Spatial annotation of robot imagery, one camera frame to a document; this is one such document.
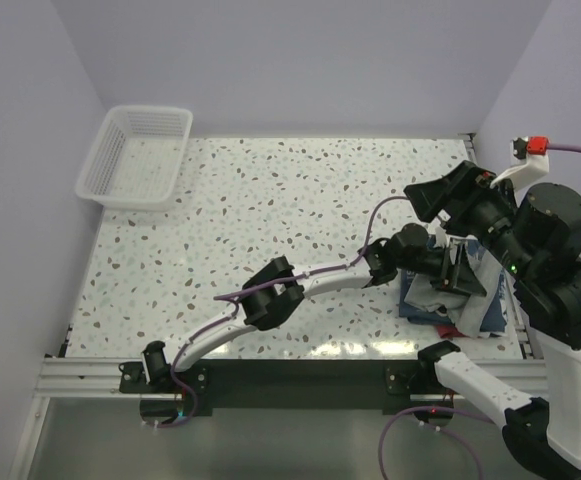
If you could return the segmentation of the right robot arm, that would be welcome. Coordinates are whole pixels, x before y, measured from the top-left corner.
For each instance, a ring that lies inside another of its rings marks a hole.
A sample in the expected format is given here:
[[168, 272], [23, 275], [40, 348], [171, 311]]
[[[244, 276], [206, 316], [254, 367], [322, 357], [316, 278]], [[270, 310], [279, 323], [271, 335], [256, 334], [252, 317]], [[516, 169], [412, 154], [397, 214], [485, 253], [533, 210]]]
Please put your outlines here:
[[439, 213], [451, 235], [476, 238], [513, 279], [543, 354], [548, 394], [504, 383], [443, 341], [418, 355], [418, 386], [446, 387], [501, 431], [513, 458], [545, 479], [581, 479], [581, 195], [554, 183], [532, 185], [521, 201], [510, 180], [464, 162], [404, 190], [416, 216]]

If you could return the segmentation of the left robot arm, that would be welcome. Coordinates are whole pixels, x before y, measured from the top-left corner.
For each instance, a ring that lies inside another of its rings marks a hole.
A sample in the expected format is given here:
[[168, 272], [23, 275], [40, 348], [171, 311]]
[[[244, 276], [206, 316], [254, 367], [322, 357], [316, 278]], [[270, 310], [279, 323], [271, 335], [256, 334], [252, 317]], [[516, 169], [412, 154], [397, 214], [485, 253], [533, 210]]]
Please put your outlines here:
[[433, 289], [459, 296], [484, 297], [486, 289], [459, 246], [430, 247], [428, 231], [408, 224], [390, 238], [365, 242], [357, 256], [340, 264], [293, 266], [286, 257], [271, 260], [240, 291], [221, 296], [233, 307], [202, 324], [183, 342], [172, 362], [165, 343], [153, 341], [141, 353], [143, 382], [166, 392], [185, 371], [210, 351], [242, 335], [268, 331], [285, 323], [304, 300], [343, 289], [387, 284], [406, 270], [430, 278]]

